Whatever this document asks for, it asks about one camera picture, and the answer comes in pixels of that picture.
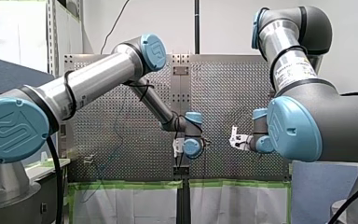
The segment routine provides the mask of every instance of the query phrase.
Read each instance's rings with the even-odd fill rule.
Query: perforated metal panel
[[[211,147],[192,161],[191,178],[285,180],[288,163],[277,154],[240,151],[229,145],[232,125],[250,133],[252,112],[269,103],[269,67],[258,56],[191,56],[191,109],[203,115]]]
[[[79,69],[102,57],[68,55],[65,70]],[[147,78],[170,105],[170,65]],[[129,87],[116,87],[76,112],[71,126],[76,160],[69,167],[70,181],[172,180],[171,135],[159,128],[152,113]],[[84,163],[90,155],[95,165]]]
[[[65,71],[79,69],[102,57],[68,55]],[[267,64],[258,56],[191,55],[188,74],[191,91],[182,92],[188,88],[181,85],[188,83],[172,82],[178,76],[172,74],[171,56],[168,58],[169,63],[162,71],[147,78],[168,106],[176,99],[172,93],[189,94],[191,109],[203,114],[203,134],[212,141],[211,147],[191,162],[191,178],[288,180],[288,163],[279,155],[260,157],[254,152],[232,148],[228,142],[232,125],[239,127],[239,133],[250,133],[253,110],[268,105]],[[68,125],[66,145],[76,150],[76,160],[69,169],[70,181],[102,177],[105,180],[173,179],[172,135],[159,128],[151,112],[128,87],[119,86],[108,92],[78,111]],[[94,155],[99,169],[84,163],[84,158],[90,155]],[[104,173],[97,171],[104,167]]]

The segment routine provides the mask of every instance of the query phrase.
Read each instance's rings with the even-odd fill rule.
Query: metal stand
[[[190,183],[188,182],[189,174],[190,168],[188,165],[173,168],[174,180],[181,180],[183,183],[183,186],[177,190],[176,224],[191,223]]]

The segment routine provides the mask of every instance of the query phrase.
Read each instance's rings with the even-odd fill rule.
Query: metal pole
[[[195,0],[195,11],[194,11],[194,20],[195,20],[195,40],[196,40],[196,54],[200,54],[200,0]]]

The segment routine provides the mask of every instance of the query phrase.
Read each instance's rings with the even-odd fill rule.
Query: robotic arm
[[[258,12],[253,47],[270,65],[276,95],[254,111],[254,134],[233,132],[232,146],[290,160],[358,162],[358,93],[340,95],[315,72],[331,40],[330,21],[316,7]]]
[[[13,204],[23,206],[19,204],[40,190],[38,184],[29,183],[21,160],[36,153],[47,138],[59,130],[63,120],[70,119],[77,110],[120,84],[130,86],[141,97],[163,130],[185,133],[184,149],[188,157],[200,153],[203,149],[201,114],[175,115],[143,78],[163,68],[165,63],[166,52],[160,39],[155,35],[142,35],[119,44],[111,55],[100,61],[43,86],[24,86],[1,94],[0,208]]]

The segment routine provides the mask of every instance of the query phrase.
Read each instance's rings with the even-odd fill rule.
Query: green tape
[[[130,182],[130,181],[99,181],[89,183],[70,183],[69,188],[75,190],[86,189],[180,189],[182,181],[161,182]]]
[[[68,187],[68,198],[69,203],[69,224],[74,223],[74,208],[75,208],[75,188]]]
[[[191,188],[218,188],[222,186],[286,189],[286,188],[290,188],[291,183],[282,182],[282,181],[255,181],[255,180],[230,180],[230,179],[190,180]]]
[[[287,224],[292,223],[292,185],[287,189]]]

